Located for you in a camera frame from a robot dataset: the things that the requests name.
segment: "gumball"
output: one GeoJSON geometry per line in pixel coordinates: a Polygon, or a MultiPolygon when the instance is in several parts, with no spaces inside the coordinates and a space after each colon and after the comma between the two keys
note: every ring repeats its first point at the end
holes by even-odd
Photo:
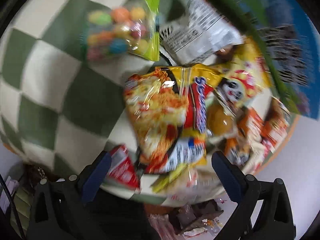
{"type": "Polygon", "coordinates": [[[99,35],[98,34],[91,34],[87,37],[87,44],[88,46],[95,46],[99,42],[99,35]]]}
{"type": "Polygon", "coordinates": [[[89,48],[87,51],[87,59],[88,60],[98,60],[101,58],[101,53],[97,48],[89,48]]]}
{"type": "Polygon", "coordinates": [[[133,52],[139,55],[143,55],[147,52],[148,47],[149,43],[146,40],[141,39],[137,42],[136,49],[133,52]]]}
{"type": "Polygon", "coordinates": [[[124,39],[113,39],[109,46],[109,52],[111,54],[120,54],[126,52],[129,48],[129,44],[124,39]]]}
{"type": "Polygon", "coordinates": [[[117,23],[123,23],[130,20],[130,12],[124,7],[113,9],[111,12],[111,16],[117,23]]]}
{"type": "Polygon", "coordinates": [[[130,26],[128,26],[126,24],[117,24],[113,28],[113,33],[117,38],[124,38],[124,37],[130,35],[131,29],[130,29],[130,26]]]}
{"type": "Polygon", "coordinates": [[[97,25],[108,25],[112,22],[111,16],[103,11],[93,11],[88,15],[89,22],[97,25]]]}
{"type": "Polygon", "coordinates": [[[134,7],[130,11],[131,20],[139,21],[144,20],[146,17],[146,12],[142,7],[134,7]]]}
{"type": "Polygon", "coordinates": [[[143,38],[147,31],[146,27],[141,23],[135,23],[131,30],[131,36],[135,39],[143,38]]]}
{"type": "Polygon", "coordinates": [[[102,31],[99,33],[99,41],[110,42],[114,36],[113,32],[102,31]]]}

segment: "checkered pattern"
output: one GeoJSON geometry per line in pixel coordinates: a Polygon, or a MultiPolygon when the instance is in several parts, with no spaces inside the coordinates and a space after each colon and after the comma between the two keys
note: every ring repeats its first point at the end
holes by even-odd
{"type": "MultiPolygon", "coordinates": [[[[7,28],[0,43],[0,137],[25,161],[67,177],[119,143],[135,158],[122,86],[153,62],[127,54],[89,65],[82,61],[79,38],[89,11],[128,1],[28,0],[7,28]]],[[[160,0],[161,18],[179,17],[186,1],[160,0]]],[[[150,196],[156,177],[142,177],[141,194],[108,183],[102,187],[128,199],[181,205],[150,196]]]]}

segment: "cartoon character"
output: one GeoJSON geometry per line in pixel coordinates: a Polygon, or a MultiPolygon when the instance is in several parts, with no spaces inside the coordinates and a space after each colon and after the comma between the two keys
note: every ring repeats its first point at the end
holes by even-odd
{"type": "Polygon", "coordinates": [[[222,86],[223,92],[227,96],[227,99],[232,103],[236,103],[243,97],[244,91],[241,84],[235,80],[226,80],[222,86]]]}

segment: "barcode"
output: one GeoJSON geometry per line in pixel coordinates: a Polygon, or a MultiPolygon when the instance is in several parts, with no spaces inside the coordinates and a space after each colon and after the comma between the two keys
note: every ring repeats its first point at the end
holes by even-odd
{"type": "Polygon", "coordinates": [[[116,167],[118,167],[125,159],[127,155],[119,148],[113,155],[111,160],[111,168],[108,173],[111,173],[116,167]]]}

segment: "red snack bag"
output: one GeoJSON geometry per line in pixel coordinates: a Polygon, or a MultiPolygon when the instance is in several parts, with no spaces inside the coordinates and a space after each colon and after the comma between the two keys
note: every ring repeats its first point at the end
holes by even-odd
{"type": "Polygon", "coordinates": [[[124,145],[119,145],[109,153],[112,158],[112,163],[107,176],[130,188],[140,188],[139,179],[128,156],[127,148],[124,145]]]}

